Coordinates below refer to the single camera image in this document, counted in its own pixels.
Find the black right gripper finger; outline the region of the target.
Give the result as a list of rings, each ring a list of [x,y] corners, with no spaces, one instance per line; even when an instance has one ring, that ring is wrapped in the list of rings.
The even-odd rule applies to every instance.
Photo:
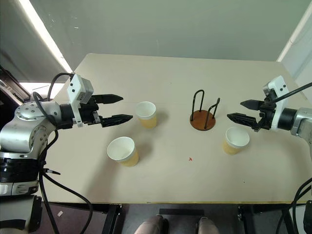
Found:
[[[228,119],[230,119],[232,122],[248,126],[251,128],[258,128],[258,123],[256,121],[256,118],[247,116],[245,114],[241,113],[231,113],[227,114]]]
[[[246,107],[247,109],[259,111],[261,106],[264,104],[264,102],[250,99],[250,100],[243,101],[240,104]]]

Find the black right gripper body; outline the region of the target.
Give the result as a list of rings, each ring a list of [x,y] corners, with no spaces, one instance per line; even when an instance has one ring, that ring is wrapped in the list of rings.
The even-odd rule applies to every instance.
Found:
[[[254,131],[259,132],[260,129],[270,130],[275,114],[276,104],[269,97],[266,97],[264,101],[253,100],[253,102],[254,110],[260,111],[260,121],[256,122],[255,127],[253,127]]]

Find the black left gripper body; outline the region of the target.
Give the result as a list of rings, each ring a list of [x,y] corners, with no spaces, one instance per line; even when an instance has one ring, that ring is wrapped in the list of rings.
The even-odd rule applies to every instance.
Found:
[[[84,124],[93,125],[101,123],[101,117],[98,115],[98,104],[101,104],[102,95],[92,95],[86,104],[81,103],[79,113]]]

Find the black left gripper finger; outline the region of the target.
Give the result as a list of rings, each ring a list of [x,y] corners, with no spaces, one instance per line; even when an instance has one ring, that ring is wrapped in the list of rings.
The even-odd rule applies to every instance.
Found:
[[[114,94],[92,95],[92,98],[99,104],[112,104],[123,100],[123,97]]]
[[[101,123],[103,128],[104,127],[111,127],[111,126],[116,126],[116,125],[126,123],[126,122],[130,121],[132,118],[133,118],[132,115],[125,115],[125,114],[113,115],[111,117],[101,118],[100,123]]]

